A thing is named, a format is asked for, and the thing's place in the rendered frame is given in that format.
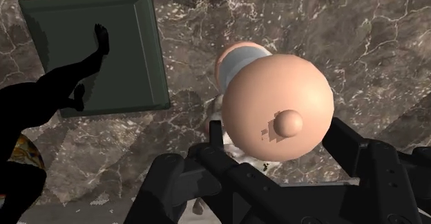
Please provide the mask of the dark green square tray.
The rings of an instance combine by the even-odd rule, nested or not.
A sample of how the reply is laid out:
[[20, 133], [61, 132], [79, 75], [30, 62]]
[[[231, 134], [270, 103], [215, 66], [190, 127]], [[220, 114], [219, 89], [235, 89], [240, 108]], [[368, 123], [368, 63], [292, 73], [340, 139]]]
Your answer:
[[167, 109], [170, 106], [153, 0], [20, 0], [46, 72], [79, 62], [97, 47], [94, 25], [107, 28], [111, 51], [83, 80], [82, 112], [64, 118]]

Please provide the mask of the peach grey pepper mill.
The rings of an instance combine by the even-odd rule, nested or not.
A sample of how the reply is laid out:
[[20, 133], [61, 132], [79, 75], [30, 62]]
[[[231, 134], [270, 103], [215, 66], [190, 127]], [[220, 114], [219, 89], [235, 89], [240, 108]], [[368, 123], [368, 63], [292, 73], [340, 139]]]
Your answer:
[[334, 114], [326, 77], [295, 55], [271, 54], [244, 41], [224, 50], [215, 64], [222, 123], [248, 156], [286, 161], [309, 153], [324, 138]]

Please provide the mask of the yellow patterned round thing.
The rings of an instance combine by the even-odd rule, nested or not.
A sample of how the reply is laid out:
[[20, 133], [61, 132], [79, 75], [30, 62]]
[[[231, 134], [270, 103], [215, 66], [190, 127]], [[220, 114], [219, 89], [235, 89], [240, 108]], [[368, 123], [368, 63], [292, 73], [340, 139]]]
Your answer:
[[45, 169], [44, 161], [40, 151], [24, 134], [19, 136], [8, 160], [21, 164], [34, 165], [40, 169]]

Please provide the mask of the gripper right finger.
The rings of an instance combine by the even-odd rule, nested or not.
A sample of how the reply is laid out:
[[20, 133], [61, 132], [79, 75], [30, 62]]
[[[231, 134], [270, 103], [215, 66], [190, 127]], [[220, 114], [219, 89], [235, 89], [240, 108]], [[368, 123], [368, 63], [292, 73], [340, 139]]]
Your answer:
[[352, 178], [354, 203], [367, 207], [364, 224], [431, 224], [431, 147], [411, 154], [364, 138], [333, 118], [322, 144]]

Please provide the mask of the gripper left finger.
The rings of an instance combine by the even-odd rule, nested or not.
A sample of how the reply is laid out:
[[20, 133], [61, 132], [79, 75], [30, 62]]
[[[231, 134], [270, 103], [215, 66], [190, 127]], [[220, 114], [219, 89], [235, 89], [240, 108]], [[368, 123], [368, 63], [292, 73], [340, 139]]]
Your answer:
[[209, 141], [183, 158], [164, 153], [154, 159], [124, 224], [178, 224], [189, 200], [202, 198], [222, 224], [287, 224], [277, 205], [282, 189], [248, 163], [224, 152], [222, 126], [209, 124]]

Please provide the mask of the black animal figure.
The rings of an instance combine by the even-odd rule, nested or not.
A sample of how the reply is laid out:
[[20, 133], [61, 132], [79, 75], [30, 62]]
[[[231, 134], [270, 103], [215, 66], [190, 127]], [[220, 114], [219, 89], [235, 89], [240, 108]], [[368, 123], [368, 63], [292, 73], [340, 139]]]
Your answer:
[[0, 89], [0, 194], [6, 196], [0, 224], [17, 224], [41, 195], [46, 171], [9, 158], [24, 129], [47, 123], [59, 109], [84, 109], [85, 87], [80, 81], [98, 73], [110, 51], [107, 29], [95, 24], [95, 35], [98, 48], [86, 59], [55, 68], [36, 82]]

